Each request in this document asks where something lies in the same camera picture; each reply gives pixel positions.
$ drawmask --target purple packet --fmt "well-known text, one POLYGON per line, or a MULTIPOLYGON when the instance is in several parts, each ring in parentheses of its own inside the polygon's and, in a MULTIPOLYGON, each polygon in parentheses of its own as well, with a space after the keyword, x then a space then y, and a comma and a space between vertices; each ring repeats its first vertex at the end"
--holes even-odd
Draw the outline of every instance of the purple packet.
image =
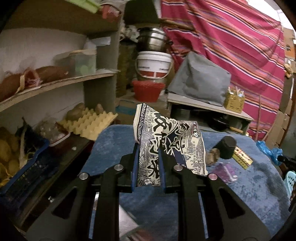
POLYGON ((215 173, 225 183, 235 182, 238 178, 230 163, 218 162, 211 172, 215 173))

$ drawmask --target stick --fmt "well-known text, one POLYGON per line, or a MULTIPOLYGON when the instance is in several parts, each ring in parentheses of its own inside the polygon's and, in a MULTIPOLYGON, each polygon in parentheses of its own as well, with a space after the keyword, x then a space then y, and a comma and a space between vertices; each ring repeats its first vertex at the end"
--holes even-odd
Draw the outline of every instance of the stick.
POLYGON ((257 131, 256 131, 255 142, 258 140, 259 126, 260 126, 260 116, 261 116, 261 95, 259 95, 259 117, 258 117, 258 123, 257 123, 257 131))
POLYGON ((161 23, 162 23, 163 25, 166 25, 166 26, 167 26, 167 25, 169 25, 169 26, 176 26, 176 27, 181 28, 181 29, 190 30, 190 31, 192 31, 192 32, 195 32, 195 29, 194 29, 193 27, 190 27, 190 26, 188 26, 188 25, 186 25, 186 24, 183 24, 183 23, 177 23, 177 22, 175 22, 175 21, 168 20, 168 19, 166 19, 166 18, 161 18, 160 20, 161 20, 161 23))

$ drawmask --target red basket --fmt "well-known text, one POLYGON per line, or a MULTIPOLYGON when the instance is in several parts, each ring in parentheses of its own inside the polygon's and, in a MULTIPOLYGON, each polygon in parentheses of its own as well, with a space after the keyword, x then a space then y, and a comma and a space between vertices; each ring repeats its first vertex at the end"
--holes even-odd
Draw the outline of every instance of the red basket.
POLYGON ((155 83, 151 80, 132 81, 135 99, 141 102, 156 102, 160 92, 165 88, 163 83, 155 83))

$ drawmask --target pink striped fabric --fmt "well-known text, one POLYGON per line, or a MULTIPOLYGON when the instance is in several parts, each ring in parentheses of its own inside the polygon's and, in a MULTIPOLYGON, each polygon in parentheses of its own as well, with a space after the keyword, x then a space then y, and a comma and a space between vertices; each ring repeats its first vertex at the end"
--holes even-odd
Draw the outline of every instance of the pink striped fabric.
POLYGON ((255 136, 261 95, 259 138, 274 122, 284 85, 284 42, 280 22, 240 0, 162 0, 162 17, 194 27, 165 27, 173 41, 175 70, 189 51, 231 73, 231 87, 244 90, 244 111, 254 118, 255 136))

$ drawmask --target small yellow box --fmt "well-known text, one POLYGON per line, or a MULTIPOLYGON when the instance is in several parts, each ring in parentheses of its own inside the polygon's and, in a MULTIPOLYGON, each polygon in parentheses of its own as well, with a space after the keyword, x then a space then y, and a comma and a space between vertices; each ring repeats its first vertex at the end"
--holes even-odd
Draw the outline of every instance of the small yellow box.
POLYGON ((237 161, 245 170, 253 163, 253 160, 239 147, 235 147, 232 155, 233 159, 237 161))

